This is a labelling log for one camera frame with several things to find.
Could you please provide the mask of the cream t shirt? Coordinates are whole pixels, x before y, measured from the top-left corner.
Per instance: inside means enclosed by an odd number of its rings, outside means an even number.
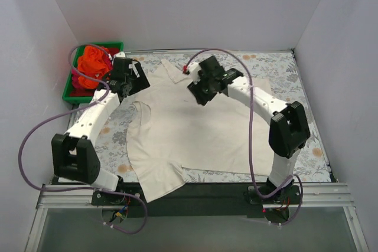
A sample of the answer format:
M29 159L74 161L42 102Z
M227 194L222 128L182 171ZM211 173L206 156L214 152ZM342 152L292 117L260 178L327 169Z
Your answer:
M218 94L197 104L190 78L168 60L148 75L136 95L137 114L126 134L127 153L147 202L185 184L183 169L268 176L273 150L269 127L257 114L249 128L244 104Z

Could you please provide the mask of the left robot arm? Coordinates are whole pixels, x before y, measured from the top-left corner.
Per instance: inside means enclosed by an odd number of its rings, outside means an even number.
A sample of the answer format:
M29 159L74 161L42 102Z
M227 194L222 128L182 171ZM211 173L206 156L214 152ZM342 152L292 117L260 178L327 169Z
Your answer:
M112 63L113 69L102 77L88 107L65 134L54 135L51 146L55 176L105 189L106 199L118 205L125 200L126 191L119 186L120 177L101 167L96 139L122 100L147 89L150 83L138 60L119 53Z

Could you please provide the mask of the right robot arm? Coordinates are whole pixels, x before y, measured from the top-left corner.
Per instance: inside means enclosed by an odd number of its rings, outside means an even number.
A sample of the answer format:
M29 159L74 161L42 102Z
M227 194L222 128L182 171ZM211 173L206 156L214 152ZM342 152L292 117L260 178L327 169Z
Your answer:
M215 95L224 94L250 109L250 129L254 114L267 123L268 144L274 152L272 169L264 186L253 184L253 192L260 199L270 199L277 204L283 202L295 178L298 155L310 137L303 105L298 101L286 103L273 97L254 86L248 71L225 70L214 56L200 63L190 59L183 73L192 79L187 88L198 104L204 106Z

